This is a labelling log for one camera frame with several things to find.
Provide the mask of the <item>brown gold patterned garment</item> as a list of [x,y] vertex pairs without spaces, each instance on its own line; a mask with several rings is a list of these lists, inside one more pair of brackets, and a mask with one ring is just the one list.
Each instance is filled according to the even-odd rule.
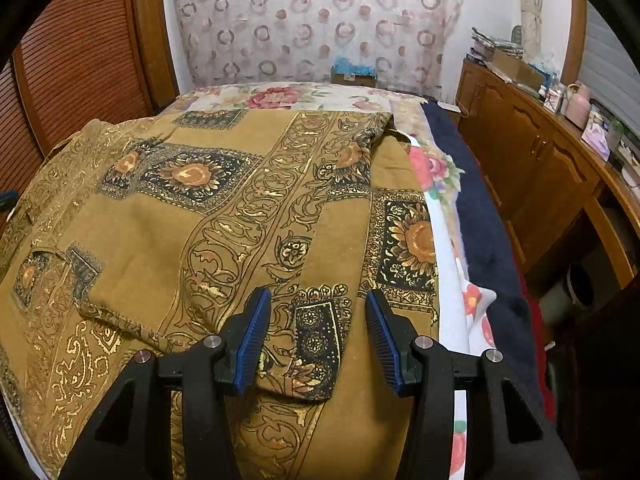
[[94,120],[1,237],[1,390],[53,479],[126,362],[189,349],[267,287],[253,385],[231,400],[247,479],[390,479],[410,404],[370,346],[372,289],[427,335],[430,214],[396,112],[223,110]]

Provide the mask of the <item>white strawberry flower blanket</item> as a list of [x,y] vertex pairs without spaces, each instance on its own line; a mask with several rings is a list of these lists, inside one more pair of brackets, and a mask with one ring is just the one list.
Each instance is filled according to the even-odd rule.
[[178,352],[241,311],[273,306],[257,387],[230,408],[247,479],[383,479],[398,459],[407,405],[367,354],[364,296],[437,332],[449,349],[492,345],[495,293],[469,281],[450,228],[460,180],[434,143],[384,138],[277,142],[264,157],[189,148],[172,182],[234,190],[199,216],[142,194],[102,192],[81,170],[51,193],[2,281],[1,389],[43,478],[70,449],[126,359]]

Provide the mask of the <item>navy blue blanket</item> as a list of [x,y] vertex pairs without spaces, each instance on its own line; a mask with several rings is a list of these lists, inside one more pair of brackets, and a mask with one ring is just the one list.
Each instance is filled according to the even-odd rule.
[[497,294],[488,307],[488,322],[497,348],[518,374],[538,408],[540,390],[532,308],[525,298],[509,237],[491,199],[480,166],[457,127],[436,102],[422,105],[435,144],[462,170],[456,200],[461,236],[471,282]]

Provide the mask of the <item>brown wooden louvered wardrobe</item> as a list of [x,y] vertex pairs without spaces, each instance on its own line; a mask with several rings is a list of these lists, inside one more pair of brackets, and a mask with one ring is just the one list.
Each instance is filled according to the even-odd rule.
[[1,64],[1,191],[17,194],[93,118],[178,96],[164,0],[52,0]]

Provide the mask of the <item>brown wooden sideboard cabinet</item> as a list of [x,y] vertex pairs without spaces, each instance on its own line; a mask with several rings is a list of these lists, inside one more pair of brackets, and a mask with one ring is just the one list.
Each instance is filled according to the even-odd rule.
[[639,201],[622,176],[567,119],[484,66],[463,63],[456,103],[522,271],[567,266],[578,253],[567,237],[586,219],[626,287],[639,272]]

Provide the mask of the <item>floral rose bedspread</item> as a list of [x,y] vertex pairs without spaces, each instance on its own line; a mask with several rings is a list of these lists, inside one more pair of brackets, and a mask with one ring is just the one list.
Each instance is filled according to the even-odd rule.
[[188,110],[356,110],[390,112],[392,104],[422,104],[422,96],[327,82],[263,82],[196,88],[178,96],[165,114]]

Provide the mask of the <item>blue fluffy item on box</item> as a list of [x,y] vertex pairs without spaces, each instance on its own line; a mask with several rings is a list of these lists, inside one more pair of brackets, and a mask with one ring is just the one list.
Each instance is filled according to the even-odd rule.
[[355,64],[344,56],[337,56],[331,67],[332,84],[345,86],[376,86],[376,70],[374,66]]

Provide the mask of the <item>circle patterned lace curtain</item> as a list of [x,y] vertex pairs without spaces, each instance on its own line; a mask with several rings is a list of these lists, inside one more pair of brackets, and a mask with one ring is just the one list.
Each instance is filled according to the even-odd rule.
[[328,81],[337,63],[437,96],[463,0],[174,0],[198,86]]

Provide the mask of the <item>pink jug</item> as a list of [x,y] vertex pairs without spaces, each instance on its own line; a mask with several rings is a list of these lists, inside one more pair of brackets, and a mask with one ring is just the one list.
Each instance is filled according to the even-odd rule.
[[565,118],[580,130],[586,128],[590,110],[591,93],[589,88],[579,81],[567,87],[567,107]]

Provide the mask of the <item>cardboard box on cabinet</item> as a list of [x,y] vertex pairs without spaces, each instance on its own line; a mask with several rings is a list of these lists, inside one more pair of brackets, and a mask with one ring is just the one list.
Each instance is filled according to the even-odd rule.
[[544,84],[544,75],[536,68],[524,63],[520,58],[508,55],[501,50],[495,50],[491,59],[491,66],[498,70],[500,74],[507,76],[510,81],[535,91]]

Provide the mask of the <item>stack of folded papers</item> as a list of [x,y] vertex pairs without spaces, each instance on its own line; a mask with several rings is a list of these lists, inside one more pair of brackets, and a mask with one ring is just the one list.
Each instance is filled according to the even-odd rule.
[[475,27],[471,30],[471,37],[473,40],[471,53],[482,60],[491,61],[496,51],[509,55],[511,58],[519,60],[523,58],[524,50],[519,44],[485,35]]

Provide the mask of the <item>grey window blind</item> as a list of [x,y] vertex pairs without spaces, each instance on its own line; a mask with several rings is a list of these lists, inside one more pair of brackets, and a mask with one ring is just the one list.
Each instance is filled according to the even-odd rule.
[[587,85],[599,103],[639,136],[639,72],[611,27],[590,2],[578,79]]

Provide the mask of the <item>beige tied window curtain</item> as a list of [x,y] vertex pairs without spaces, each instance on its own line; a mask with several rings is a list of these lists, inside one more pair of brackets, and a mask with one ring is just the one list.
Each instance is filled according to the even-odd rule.
[[522,47],[525,62],[532,62],[541,50],[542,0],[520,0]]

